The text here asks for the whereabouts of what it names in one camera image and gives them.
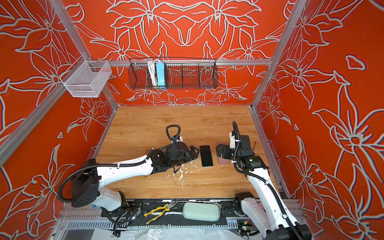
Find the pink phone case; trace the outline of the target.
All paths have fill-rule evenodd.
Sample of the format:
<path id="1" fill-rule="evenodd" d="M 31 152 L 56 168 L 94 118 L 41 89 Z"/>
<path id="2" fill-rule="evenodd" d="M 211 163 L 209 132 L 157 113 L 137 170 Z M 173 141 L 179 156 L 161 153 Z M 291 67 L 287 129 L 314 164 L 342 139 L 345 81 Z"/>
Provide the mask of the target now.
<path id="1" fill-rule="evenodd" d="M 218 158 L 218 162 L 220 164 L 223 164 L 223 165 L 226 165 L 226 164 L 229 164 L 231 161 L 231 159 L 222 159 L 222 158 Z"/>

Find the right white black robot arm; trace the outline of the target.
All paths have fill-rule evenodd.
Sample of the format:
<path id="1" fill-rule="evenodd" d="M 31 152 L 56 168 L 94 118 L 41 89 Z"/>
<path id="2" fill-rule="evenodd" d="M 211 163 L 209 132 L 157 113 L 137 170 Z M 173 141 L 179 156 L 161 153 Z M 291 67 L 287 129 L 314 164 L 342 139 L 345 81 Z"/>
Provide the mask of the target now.
<path id="1" fill-rule="evenodd" d="M 241 213 L 246 215 L 264 240 L 310 240 L 312 233 L 301 224 L 284 203 L 270 178 L 269 167 L 252 148 L 250 138 L 241 135 L 233 122 L 230 144 L 219 144 L 217 156 L 232 161 L 235 170 L 247 177 L 257 192 L 258 199 L 249 194 L 238 195 Z"/>

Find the black phone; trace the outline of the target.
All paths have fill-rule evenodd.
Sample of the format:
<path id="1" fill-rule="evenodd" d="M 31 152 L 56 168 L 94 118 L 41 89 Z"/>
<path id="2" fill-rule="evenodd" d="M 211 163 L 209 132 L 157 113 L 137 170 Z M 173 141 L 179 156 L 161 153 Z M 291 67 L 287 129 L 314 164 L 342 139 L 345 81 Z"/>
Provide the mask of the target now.
<path id="1" fill-rule="evenodd" d="M 211 148 L 209 145 L 200 146 L 200 155 L 202 167 L 212 167 L 214 165 Z"/>

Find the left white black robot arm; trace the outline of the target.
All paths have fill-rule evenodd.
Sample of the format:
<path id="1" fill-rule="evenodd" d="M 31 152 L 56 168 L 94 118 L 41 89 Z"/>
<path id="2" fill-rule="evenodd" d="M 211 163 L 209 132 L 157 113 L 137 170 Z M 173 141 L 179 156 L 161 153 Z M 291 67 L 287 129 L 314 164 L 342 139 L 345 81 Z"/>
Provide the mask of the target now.
<path id="1" fill-rule="evenodd" d="M 63 203 L 70 203 L 73 208 L 95 205 L 103 210 L 113 212 L 126 205 L 125 196 L 121 192 L 108 189 L 108 185 L 138 176 L 149 176 L 164 173 L 172 169 L 176 173 L 183 164 L 196 160 L 200 150 L 188 147 L 180 136 L 181 127 L 176 135 L 167 135 L 170 144 L 150 149 L 139 158 L 117 163 L 98 164 L 95 159 L 87 160 L 80 169 L 66 177 L 58 188 L 57 198 Z"/>

